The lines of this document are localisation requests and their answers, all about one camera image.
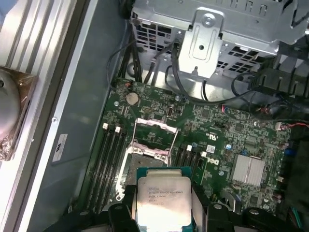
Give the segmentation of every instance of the aluminum heatsink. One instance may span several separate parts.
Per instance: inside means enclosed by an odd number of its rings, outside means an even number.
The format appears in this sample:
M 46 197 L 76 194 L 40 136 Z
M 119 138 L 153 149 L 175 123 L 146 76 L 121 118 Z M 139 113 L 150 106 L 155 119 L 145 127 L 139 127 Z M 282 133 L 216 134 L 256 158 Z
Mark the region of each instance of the aluminum heatsink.
M 232 180 L 244 184 L 260 186 L 264 171 L 265 161 L 248 156 L 238 155 L 235 158 Z

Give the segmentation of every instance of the motherboard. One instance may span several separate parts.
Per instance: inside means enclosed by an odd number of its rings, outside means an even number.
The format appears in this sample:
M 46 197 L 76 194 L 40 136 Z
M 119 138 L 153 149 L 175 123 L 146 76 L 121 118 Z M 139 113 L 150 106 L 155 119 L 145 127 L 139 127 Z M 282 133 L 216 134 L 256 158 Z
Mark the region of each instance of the motherboard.
M 120 78 L 116 84 L 106 102 L 78 200 L 80 208 L 100 212 L 104 205 L 122 199 L 117 186 L 136 183 L 136 168 L 170 165 L 191 166 L 192 181 L 203 186 L 213 202 L 237 213 L 250 206 L 274 213 L 289 130 L 278 131 L 275 123 L 251 119 L 244 111 L 197 106 L 150 85 Z M 176 139 L 160 127 L 136 125 L 137 118 L 176 128 Z M 170 152 L 170 163 L 128 152 L 133 141 Z

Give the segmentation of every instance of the green circuit board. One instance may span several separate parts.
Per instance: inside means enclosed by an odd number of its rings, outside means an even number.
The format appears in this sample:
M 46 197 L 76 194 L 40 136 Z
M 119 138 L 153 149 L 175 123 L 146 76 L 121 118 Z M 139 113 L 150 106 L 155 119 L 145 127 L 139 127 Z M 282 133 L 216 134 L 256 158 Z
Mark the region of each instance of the green circuit board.
M 289 139 L 289 130 L 276 131 L 275 123 L 262 123 L 248 119 L 248 113 L 228 109 L 224 113 L 218 106 L 196 106 L 188 101 L 177 101 L 176 95 L 160 88 L 135 83 L 129 90 L 127 80 L 117 79 L 116 91 L 111 91 L 103 113 L 101 128 L 95 142 L 79 202 L 87 205 L 94 168 L 98 162 L 98 151 L 103 139 L 103 124 L 119 126 L 126 130 L 124 149 L 132 141 L 136 118 L 156 119 L 171 127 L 178 128 L 179 133 L 172 148 L 172 158 L 179 152 L 179 147 L 191 145 L 202 156 L 192 174 L 192 180 L 202 185 L 205 194 L 212 201 L 220 199 L 223 189 L 236 194 L 242 201 L 243 208 L 261 207 L 274 212 L 276 202 L 272 201 L 276 189 L 277 177 L 281 168 L 283 150 L 281 144 Z M 128 93 L 138 94 L 139 101 L 131 106 L 126 101 Z M 135 138 L 141 144 L 152 148 L 166 149 L 171 146 L 173 134 L 155 126 L 139 126 Z M 251 185 L 233 180 L 233 168 L 238 156 L 254 157 L 264 161 L 261 183 Z M 115 196 L 114 184 L 108 191 L 110 201 Z

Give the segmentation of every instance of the black cable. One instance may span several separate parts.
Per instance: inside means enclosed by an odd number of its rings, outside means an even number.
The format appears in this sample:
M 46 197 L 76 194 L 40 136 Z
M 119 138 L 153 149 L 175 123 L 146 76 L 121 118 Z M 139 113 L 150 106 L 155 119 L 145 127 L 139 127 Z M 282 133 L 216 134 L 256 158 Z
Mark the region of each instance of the black cable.
M 133 66 L 134 66 L 134 76 L 136 82 L 142 82 L 141 79 L 141 65 L 140 65 L 140 57 L 137 50 L 136 43 L 132 44 L 132 57 L 133 57 Z
M 231 84 L 231 89 L 232 89 L 232 93 L 235 95 L 235 96 L 239 96 L 239 93 L 237 92 L 236 88 L 235 88 L 235 82 L 237 80 L 239 80 L 241 77 L 244 77 L 246 75 L 254 75 L 253 73 L 251 72 L 244 72 L 240 75 L 238 75 L 237 77 L 234 78 L 234 80 L 232 81 L 232 84 Z M 240 98 L 242 99 L 244 102 L 246 102 L 247 104 L 249 104 L 249 101 L 246 100 L 245 98 Z
M 191 101 L 193 104 L 195 105 L 220 105 L 220 104 L 225 104 L 227 102 L 232 102 L 236 99 L 239 99 L 249 93 L 252 93 L 253 91 L 247 91 L 245 93 L 240 94 L 239 96 L 235 96 L 232 97 L 230 99 L 226 99 L 226 100 L 221 100 L 221 101 L 201 101 L 199 99 L 195 99 L 189 96 L 189 94 L 185 91 L 183 85 L 181 84 L 180 78 L 178 76 L 178 58 L 177 58 L 177 53 L 178 53 L 178 48 L 177 46 L 174 46 L 172 49 L 172 54 L 171 54 L 171 61 L 172 61 L 172 70 L 173 70 L 173 74 L 174 74 L 174 78 L 176 81 L 176 84 L 180 90 L 180 92 L 189 100 Z
M 171 69 L 171 65 L 169 65 L 167 68 L 166 68 L 166 71 L 165 71 L 165 76 L 164 76 L 164 82 L 165 82 L 165 85 L 167 87 L 169 87 L 173 93 L 177 94 L 177 95 L 180 95 L 179 91 L 176 90 L 175 88 L 173 88 L 169 83 L 168 83 L 168 75 L 169 75 L 169 70 Z
M 263 114 L 256 114 L 256 112 L 253 111 L 252 104 L 253 104 L 253 99 L 255 96 L 256 92 L 251 96 L 250 101 L 249 101 L 249 113 L 250 115 L 259 121 L 268 121 L 268 122 L 304 122 L 304 123 L 309 123 L 308 120 L 304 119 L 299 119 L 299 118 L 265 118 L 263 116 L 269 116 L 269 115 L 263 115 Z
M 167 47 L 165 47 L 164 49 L 162 49 L 161 51 L 159 51 L 155 56 L 154 59 L 151 61 L 150 67 L 149 67 L 149 71 L 145 77 L 144 80 L 144 84 L 147 84 L 150 80 L 151 75 L 153 74 L 153 71 L 155 69 L 155 65 L 156 65 L 156 60 L 159 58 L 160 55 L 168 52 L 172 46 L 173 46 L 174 42 L 171 42 Z
M 135 40 L 129 42 L 128 44 L 126 44 L 125 46 L 119 48 L 117 51 L 115 51 L 113 54 L 111 54 L 111 56 L 109 57 L 107 63 L 106 63 L 106 76 L 107 76 L 107 80 L 108 80 L 108 85 L 112 90 L 117 90 L 117 88 L 112 86 L 112 77 L 110 76 L 110 66 L 111 66 L 111 62 L 112 59 L 114 58 L 114 56 L 116 56 L 119 52 L 121 52 L 122 50 L 125 50 L 127 47 L 131 46 L 133 43 L 135 42 Z
M 121 78 L 126 77 L 126 69 L 130 61 L 131 50 L 132 50 L 131 46 L 129 46 L 126 48 L 126 51 L 124 53 L 124 57 L 122 59 L 121 66 L 120 66 L 119 73 L 118 73 L 118 76 L 120 76 Z

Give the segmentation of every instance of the sticker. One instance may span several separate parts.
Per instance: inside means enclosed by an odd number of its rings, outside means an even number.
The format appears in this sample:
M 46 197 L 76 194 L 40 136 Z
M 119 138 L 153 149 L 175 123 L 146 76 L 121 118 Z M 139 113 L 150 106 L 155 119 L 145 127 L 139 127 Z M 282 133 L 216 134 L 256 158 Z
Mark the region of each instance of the sticker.
M 209 152 L 209 153 L 214 153 L 216 147 L 215 146 L 212 146 L 212 145 L 207 145 L 207 148 L 206 148 L 206 152 Z
M 61 134 L 57 143 L 56 151 L 53 157 L 53 162 L 59 161 L 62 156 L 64 144 L 66 143 L 68 134 Z

